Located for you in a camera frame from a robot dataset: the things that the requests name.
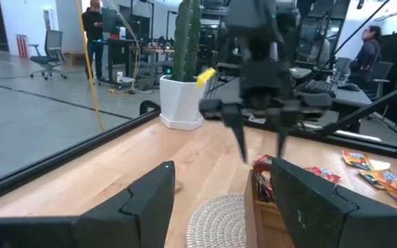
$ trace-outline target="man standing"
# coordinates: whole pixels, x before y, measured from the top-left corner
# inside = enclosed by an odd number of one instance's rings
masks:
[[[102,81],[102,54],[103,54],[103,28],[102,14],[99,12],[101,4],[99,0],[91,0],[90,8],[82,14],[83,29],[87,32],[87,50],[90,65],[93,63],[93,55],[96,55],[96,78]],[[85,73],[89,79],[88,67],[85,65]]]
[[[307,61],[316,63],[319,52],[320,60],[317,66],[321,67],[325,65],[330,59],[330,42],[327,39],[324,39],[324,36],[321,33],[316,33],[314,44],[312,46],[312,50],[310,51],[310,55],[307,57]]]

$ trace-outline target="gray floor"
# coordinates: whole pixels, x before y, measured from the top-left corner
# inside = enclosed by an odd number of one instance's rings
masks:
[[[40,69],[0,53],[0,176],[100,133],[83,68],[63,68],[67,80],[29,77]],[[106,130],[136,118],[142,101],[159,102],[158,92],[113,96],[109,85],[95,89]]]

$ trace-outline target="yellow cable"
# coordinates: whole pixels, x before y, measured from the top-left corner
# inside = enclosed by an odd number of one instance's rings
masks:
[[[79,5],[79,0],[74,0],[76,2],[76,8],[77,12],[79,15],[79,25],[81,28],[81,34],[82,34],[82,41],[83,41],[83,50],[85,51],[85,60],[87,63],[87,68],[88,68],[88,77],[90,79],[90,88],[91,88],[91,97],[93,98],[93,105],[94,105],[94,110],[96,111],[96,117],[97,121],[99,122],[99,126],[101,127],[101,131],[103,132],[103,124],[102,124],[102,119],[101,119],[101,114],[99,113],[99,106],[97,104],[97,99],[96,99],[96,93],[94,92],[94,81],[93,81],[93,75],[91,71],[91,65],[90,65],[90,58],[88,57],[88,49],[87,49],[87,41],[85,39],[85,32],[83,31],[83,21],[82,21],[82,10],[81,6]]]

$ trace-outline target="potted plant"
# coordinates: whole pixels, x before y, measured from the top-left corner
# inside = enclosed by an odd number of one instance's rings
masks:
[[[200,0],[182,0],[176,18],[172,74],[160,79],[160,117],[168,128],[194,130],[203,123],[199,101],[206,87],[197,87],[195,80],[200,19]]]

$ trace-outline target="red object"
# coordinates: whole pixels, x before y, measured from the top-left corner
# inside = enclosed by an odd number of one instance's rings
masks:
[[[17,34],[18,52],[21,58],[28,58],[27,35]]]
[[[319,167],[314,166],[314,167],[308,167],[305,169],[317,176],[320,176],[326,180],[331,181],[332,183],[338,183],[339,179],[341,178],[340,176],[331,173],[328,169],[325,169],[325,168],[319,168]]]
[[[274,157],[270,156],[270,155],[262,155],[260,158],[257,158],[254,161],[254,164],[257,163],[262,163],[264,165],[272,165],[272,160],[274,159]]]
[[[259,159],[257,159],[256,161],[254,161],[254,167],[252,168],[252,170],[256,174],[256,177],[258,175],[261,175],[261,177],[263,177],[263,179],[266,179],[267,182],[265,182],[265,184],[264,184],[265,191],[269,194],[270,200],[275,200],[274,191],[272,190],[272,186],[270,185],[270,180],[268,180],[268,178],[266,178],[262,175],[263,172],[270,171],[270,164],[264,163],[264,160],[265,159],[267,160],[269,157],[270,157],[269,155],[264,155],[264,156],[260,157]]]

